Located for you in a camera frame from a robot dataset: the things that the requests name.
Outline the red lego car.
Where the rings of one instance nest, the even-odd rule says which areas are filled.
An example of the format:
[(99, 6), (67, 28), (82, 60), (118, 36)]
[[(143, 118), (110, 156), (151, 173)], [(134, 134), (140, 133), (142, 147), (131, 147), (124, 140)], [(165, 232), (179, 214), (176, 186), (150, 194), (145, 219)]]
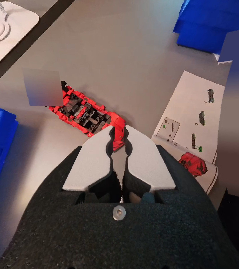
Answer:
[(124, 127), (126, 121), (117, 113), (107, 111), (105, 106), (97, 105), (79, 91), (67, 86), (61, 81), (63, 106), (48, 106), (48, 109), (56, 114), (63, 122), (82, 131), (88, 137), (92, 137), (108, 126), (115, 127), (113, 150), (117, 151), (124, 143)]

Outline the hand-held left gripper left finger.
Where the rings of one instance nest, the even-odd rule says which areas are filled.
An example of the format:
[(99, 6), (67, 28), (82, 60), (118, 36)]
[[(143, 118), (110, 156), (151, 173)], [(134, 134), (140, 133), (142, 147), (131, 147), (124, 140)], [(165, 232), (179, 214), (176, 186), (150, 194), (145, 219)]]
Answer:
[(89, 191), (113, 171), (114, 126), (108, 126), (82, 146), (62, 187), (65, 191)]

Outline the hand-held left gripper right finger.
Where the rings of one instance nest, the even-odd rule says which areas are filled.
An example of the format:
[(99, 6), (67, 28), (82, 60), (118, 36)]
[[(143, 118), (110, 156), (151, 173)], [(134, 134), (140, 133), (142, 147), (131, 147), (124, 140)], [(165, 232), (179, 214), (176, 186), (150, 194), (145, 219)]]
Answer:
[(174, 190), (176, 185), (156, 144), (133, 127), (124, 127), (125, 186), (133, 193)]

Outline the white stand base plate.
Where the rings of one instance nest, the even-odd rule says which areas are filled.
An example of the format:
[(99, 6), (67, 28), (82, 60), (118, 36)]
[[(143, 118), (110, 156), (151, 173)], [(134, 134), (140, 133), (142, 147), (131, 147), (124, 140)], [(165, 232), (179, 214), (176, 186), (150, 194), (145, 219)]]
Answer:
[(6, 21), (10, 25), (10, 31), (0, 41), (0, 62), (39, 22), (39, 16), (34, 12), (8, 1), (1, 4), (8, 13)]

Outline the lego instruction booklet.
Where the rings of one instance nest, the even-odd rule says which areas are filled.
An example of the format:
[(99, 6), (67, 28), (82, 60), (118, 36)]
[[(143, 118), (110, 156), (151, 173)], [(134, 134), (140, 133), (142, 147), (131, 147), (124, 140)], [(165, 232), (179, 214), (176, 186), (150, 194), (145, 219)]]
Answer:
[(218, 177), (218, 130), (225, 87), (184, 71), (153, 133), (208, 194)]

